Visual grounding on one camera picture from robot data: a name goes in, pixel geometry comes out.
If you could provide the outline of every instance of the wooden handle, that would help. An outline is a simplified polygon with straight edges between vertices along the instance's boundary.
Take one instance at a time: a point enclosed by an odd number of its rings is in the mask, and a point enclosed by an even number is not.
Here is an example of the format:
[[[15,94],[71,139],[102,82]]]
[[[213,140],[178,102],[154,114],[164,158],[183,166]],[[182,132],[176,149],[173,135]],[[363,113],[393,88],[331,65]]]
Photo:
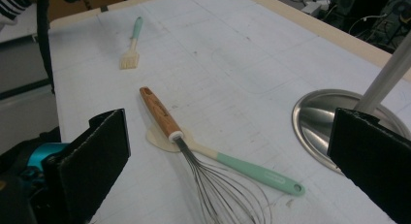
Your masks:
[[[169,138],[169,141],[173,143],[175,138],[182,138],[181,129],[150,88],[142,87],[140,88],[140,93],[145,105],[154,116],[163,133]]]

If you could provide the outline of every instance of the mint green brush handle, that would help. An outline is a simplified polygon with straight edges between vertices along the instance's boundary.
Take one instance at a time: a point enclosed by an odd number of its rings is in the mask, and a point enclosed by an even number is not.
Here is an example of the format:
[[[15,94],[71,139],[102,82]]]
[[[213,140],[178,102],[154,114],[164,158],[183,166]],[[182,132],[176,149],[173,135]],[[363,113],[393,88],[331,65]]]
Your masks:
[[[136,19],[136,23],[134,24],[133,39],[139,38],[140,30],[142,30],[142,18],[138,17]]]
[[[295,196],[301,196],[305,193],[305,189],[301,184],[272,170],[233,158],[223,153],[217,154],[217,161],[246,176],[254,178],[267,186],[283,192]]]

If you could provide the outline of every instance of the whisk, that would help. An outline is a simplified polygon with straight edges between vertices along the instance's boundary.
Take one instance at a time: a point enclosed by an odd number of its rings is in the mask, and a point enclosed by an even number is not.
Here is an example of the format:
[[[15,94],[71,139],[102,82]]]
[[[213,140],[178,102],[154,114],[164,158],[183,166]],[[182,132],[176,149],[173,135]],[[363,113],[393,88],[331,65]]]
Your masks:
[[[272,216],[264,191],[245,176],[199,160],[182,139],[182,132],[148,87],[142,98],[169,141],[175,143],[193,173],[201,209],[210,224],[269,224]]]

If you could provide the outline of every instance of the metal bowl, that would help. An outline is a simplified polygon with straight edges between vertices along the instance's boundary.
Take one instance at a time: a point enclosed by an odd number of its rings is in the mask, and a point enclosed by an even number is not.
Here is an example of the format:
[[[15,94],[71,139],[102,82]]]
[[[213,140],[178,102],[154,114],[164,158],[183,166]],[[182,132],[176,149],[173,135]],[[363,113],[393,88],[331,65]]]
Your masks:
[[[320,163],[342,174],[327,155],[336,108],[352,110],[362,95],[336,89],[311,92],[294,106],[293,127],[302,146]],[[410,139],[407,127],[388,109],[378,106],[373,113],[379,124]]]

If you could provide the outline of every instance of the floor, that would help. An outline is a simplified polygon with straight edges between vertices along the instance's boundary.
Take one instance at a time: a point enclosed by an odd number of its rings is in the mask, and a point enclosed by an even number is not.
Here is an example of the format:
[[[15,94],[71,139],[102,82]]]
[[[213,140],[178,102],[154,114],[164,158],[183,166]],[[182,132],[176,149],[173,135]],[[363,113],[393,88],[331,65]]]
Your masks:
[[[303,3],[279,1],[299,10],[303,8]],[[39,46],[31,37],[0,44],[0,61],[0,93],[47,78]],[[51,87],[43,86],[0,100],[0,123],[0,154],[58,126]]]

